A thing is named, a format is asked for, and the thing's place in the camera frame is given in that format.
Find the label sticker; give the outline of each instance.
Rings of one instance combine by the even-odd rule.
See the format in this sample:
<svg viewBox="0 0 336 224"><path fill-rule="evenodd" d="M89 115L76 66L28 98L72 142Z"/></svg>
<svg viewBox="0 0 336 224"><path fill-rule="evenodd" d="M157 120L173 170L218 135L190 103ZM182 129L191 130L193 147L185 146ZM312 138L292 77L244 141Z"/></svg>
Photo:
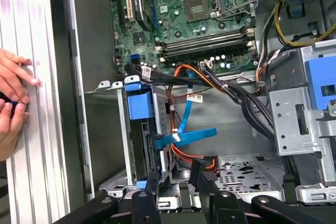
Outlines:
<svg viewBox="0 0 336 224"><path fill-rule="evenodd" d="M142 79L150 81L151 80L152 69L150 67L142 66Z"/></svg>
<svg viewBox="0 0 336 224"><path fill-rule="evenodd" d="M187 95L187 101L203 103L203 96L201 94L189 94Z"/></svg>

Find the connector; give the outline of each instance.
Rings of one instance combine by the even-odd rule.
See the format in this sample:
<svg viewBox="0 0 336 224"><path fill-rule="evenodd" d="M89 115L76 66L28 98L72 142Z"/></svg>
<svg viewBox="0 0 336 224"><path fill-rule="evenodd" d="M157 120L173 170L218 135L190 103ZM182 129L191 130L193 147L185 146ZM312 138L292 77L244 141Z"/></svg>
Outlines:
<svg viewBox="0 0 336 224"><path fill-rule="evenodd" d="M131 63L139 63L140 62L140 54L132 54L130 55Z"/></svg>

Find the finger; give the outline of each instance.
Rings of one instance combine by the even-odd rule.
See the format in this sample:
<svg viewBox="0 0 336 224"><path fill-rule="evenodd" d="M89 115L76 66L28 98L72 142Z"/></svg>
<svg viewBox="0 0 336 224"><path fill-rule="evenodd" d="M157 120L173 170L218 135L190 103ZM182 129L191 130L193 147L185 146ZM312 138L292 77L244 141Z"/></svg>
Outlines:
<svg viewBox="0 0 336 224"><path fill-rule="evenodd" d="M18 139L19 135L17 135L9 145L5 145L2 142L0 143L0 161L5 161L11 156L16 147Z"/></svg>
<svg viewBox="0 0 336 224"><path fill-rule="evenodd" d="M23 116L23 123L26 123L26 122L27 122L27 120L28 120L28 116L29 116L28 112L25 112L25 114L24 114L24 116Z"/></svg>
<svg viewBox="0 0 336 224"><path fill-rule="evenodd" d="M7 102L5 103L4 108L0 112L0 141L8 134L10 127L10 114L12 112L12 104Z"/></svg>
<svg viewBox="0 0 336 224"><path fill-rule="evenodd" d="M31 85L38 85L38 80L34 78L31 74L29 74L26 70L24 70L22 67L20 67L18 64L13 62L12 60L8 58L0 58L0 62L2 65L4 65L6 68L8 68L11 72L19 76L21 79L25 80L26 82L30 83Z"/></svg>
<svg viewBox="0 0 336 224"><path fill-rule="evenodd" d="M20 101L29 103L29 97L22 83L19 81L17 75L11 72L4 65L0 64L0 75L7 82L7 84L15 91Z"/></svg>
<svg viewBox="0 0 336 224"><path fill-rule="evenodd" d="M0 99L0 111L3 109L4 106L5 106L5 100Z"/></svg>
<svg viewBox="0 0 336 224"><path fill-rule="evenodd" d="M14 89L12 89L12 87L9 86L2 77L0 77L0 92L2 92L5 96L13 100L14 102L19 101L19 97L15 93Z"/></svg>
<svg viewBox="0 0 336 224"><path fill-rule="evenodd" d="M24 117L25 117L25 110L26 110L26 105L23 103L18 103L15 107L15 112L13 115L12 120L10 121L10 126L9 126L9 132L6 135L5 139L3 141L7 144L12 141L16 135L20 132Z"/></svg>
<svg viewBox="0 0 336 224"><path fill-rule="evenodd" d="M31 65L32 61L30 59L24 58L24 57L20 57L20 56L16 56L15 54L5 51L3 50L3 53L5 55L5 57L13 62L15 62L16 64L26 64L26 65Z"/></svg>

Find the capacitor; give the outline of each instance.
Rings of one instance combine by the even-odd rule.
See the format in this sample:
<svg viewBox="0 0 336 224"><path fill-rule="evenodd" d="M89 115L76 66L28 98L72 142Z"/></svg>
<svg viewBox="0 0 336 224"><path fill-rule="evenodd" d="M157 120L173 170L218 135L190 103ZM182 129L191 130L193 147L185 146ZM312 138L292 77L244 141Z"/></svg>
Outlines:
<svg viewBox="0 0 336 224"><path fill-rule="evenodd" d="M201 30L198 28L198 29L195 29L195 33L197 34L197 35L200 35L201 34Z"/></svg>

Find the cpu socket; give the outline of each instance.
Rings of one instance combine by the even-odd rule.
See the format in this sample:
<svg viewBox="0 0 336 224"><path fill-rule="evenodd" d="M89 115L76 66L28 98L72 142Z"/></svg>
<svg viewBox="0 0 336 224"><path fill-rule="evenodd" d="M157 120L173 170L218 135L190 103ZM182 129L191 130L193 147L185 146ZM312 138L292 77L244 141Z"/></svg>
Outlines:
<svg viewBox="0 0 336 224"><path fill-rule="evenodd" d="M210 18L208 0L185 0L184 8L187 22Z"/></svg>

